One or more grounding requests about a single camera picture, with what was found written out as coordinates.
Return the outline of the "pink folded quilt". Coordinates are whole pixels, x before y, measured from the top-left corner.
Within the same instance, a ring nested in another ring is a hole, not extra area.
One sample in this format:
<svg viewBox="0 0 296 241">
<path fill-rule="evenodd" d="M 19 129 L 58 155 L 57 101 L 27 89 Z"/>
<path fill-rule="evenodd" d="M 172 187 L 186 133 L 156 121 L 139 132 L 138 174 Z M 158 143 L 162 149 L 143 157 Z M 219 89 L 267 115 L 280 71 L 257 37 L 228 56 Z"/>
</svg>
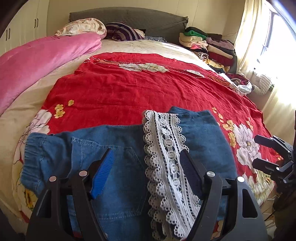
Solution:
<svg viewBox="0 0 296 241">
<path fill-rule="evenodd" d="M 1 56 L 1 113 L 39 79 L 102 46 L 96 33 L 51 36 L 18 46 Z"/>
</svg>

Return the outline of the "cream bed sheet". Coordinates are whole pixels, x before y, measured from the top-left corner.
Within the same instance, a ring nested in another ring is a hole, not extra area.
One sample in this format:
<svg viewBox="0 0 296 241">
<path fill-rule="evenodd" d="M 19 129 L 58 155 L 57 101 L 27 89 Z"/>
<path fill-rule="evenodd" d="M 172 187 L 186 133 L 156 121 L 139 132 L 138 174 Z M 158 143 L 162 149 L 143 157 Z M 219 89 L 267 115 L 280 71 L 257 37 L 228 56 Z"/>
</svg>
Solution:
<svg viewBox="0 0 296 241">
<path fill-rule="evenodd" d="M 159 54 L 166 58 L 192 63 L 213 72 L 213 69 L 192 52 L 170 43 L 150 40 L 127 42 L 103 40 L 102 47 L 94 54 L 105 52 Z M 22 219 L 13 196 L 11 173 L 18 140 L 26 126 L 40 110 L 56 81 L 62 76 L 72 74 L 88 57 L 89 55 L 80 56 L 38 80 L 21 93 L 1 115 L 1 210 L 17 233 L 25 233 L 28 226 Z"/>
</svg>

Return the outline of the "grey padded headboard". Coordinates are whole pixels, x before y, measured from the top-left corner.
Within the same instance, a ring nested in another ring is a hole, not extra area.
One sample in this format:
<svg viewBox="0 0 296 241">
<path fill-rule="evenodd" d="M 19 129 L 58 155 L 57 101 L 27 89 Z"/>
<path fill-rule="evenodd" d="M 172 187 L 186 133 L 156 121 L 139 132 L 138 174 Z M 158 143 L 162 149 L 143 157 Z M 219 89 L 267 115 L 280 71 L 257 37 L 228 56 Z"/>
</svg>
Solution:
<svg viewBox="0 0 296 241">
<path fill-rule="evenodd" d="M 179 44 L 179 33 L 184 32 L 189 22 L 187 16 L 135 7 L 97 8 L 69 13 L 69 22 L 86 18 L 96 18 L 105 25 L 122 22 L 134 29 L 145 30 L 149 37 L 163 37 L 176 45 Z"/>
</svg>

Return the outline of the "floral cream pillow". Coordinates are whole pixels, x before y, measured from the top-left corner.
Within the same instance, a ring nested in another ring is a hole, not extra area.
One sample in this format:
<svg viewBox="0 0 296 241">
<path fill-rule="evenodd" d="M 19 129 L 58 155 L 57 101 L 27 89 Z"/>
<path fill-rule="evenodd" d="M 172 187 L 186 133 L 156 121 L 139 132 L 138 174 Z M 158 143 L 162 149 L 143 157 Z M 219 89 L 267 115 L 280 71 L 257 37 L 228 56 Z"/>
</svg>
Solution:
<svg viewBox="0 0 296 241">
<path fill-rule="evenodd" d="M 107 34 L 104 23 L 96 18 L 80 19 L 68 23 L 56 31 L 55 36 L 74 36 L 83 33 L 96 33 L 101 39 Z"/>
</svg>

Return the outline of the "pile of folded clothes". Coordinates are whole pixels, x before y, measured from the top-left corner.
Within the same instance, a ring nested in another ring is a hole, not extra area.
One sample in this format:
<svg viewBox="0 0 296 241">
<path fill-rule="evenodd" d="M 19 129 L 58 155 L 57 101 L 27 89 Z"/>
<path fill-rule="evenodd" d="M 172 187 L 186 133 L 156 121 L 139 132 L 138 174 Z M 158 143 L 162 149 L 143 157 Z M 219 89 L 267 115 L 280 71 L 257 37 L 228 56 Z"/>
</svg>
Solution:
<svg viewBox="0 0 296 241">
<path fill-rule="evenodd" d="M 223 39 L 222 35 L 187 27 L 184 32 L 179 33 L 179 43 L 216 73 L 225 76 L 235 92 L 247 95 L 252 91 L 250 81 L 237 70 L 238 59 L 233 43 Z"/>
</svg>

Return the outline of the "cream wardrobe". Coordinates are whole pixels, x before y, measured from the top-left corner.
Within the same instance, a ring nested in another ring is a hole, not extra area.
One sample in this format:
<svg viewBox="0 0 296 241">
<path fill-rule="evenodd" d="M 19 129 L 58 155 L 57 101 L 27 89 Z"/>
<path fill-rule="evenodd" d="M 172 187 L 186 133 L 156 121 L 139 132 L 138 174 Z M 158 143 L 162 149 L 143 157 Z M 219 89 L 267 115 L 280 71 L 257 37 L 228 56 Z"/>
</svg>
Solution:
<svg viewBox="0 0 296 241">
<path fill-rule="evenodd" d="M 30 41 L 46 37 L 48 0 L 27 1 L 1 36 L 1 55 Z"/>
</svg>

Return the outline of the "red floral bed cover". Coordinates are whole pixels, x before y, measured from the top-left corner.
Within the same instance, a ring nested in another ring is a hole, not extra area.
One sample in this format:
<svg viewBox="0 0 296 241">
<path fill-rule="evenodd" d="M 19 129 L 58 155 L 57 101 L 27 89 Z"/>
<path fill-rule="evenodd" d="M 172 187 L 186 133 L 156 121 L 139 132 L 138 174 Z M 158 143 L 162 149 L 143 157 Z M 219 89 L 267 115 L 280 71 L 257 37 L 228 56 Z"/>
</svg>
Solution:
<svg viewBox="0 0 296 241">
<path fill-rule="evenodd" d="M 266 202 L 274 182 L 253 169 L 252 162 L 276 162 L 278 154 L 254 141 L 256 135 L 270 136 L 255 104 L 234 92 L 223 77 L 197 65 L 158 54 L 118 52 L 91 56 L 73 74 L 59 78 L 22 135 L 15 159 L 23 212 L 30 217 L 39 197 L 21 182 L 31 133 L 141 125 L 145 111 L 167 113 L 172 107 L 207 110 L 214 116 L 233 154 L 237 176 L 247 181 L 258 204 Z"/>
</svg>

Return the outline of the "blue denim pants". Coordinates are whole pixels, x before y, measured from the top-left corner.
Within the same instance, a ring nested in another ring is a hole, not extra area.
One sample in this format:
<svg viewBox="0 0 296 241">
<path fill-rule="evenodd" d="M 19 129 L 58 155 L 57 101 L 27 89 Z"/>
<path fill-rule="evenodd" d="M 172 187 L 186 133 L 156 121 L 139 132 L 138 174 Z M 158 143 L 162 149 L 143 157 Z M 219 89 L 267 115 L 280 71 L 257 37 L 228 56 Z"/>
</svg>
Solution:
<svg viewBox="0 0 296 241">
<path fill-rule="evenodd" d="M 214 116 L 172 107 L 167 113 L 145 111 L 141 125 L 31 133 L 22 185 L 39 196 L 51 176 L 69 178 L 86 170 L 107 149 L 113 151 L 114 163 L 92 205 L 109 240 L 181 240 L 189 234 L 201 200 L 184 174 L 181 150 L 223 178 L 237 176 Z"/>
</svg>

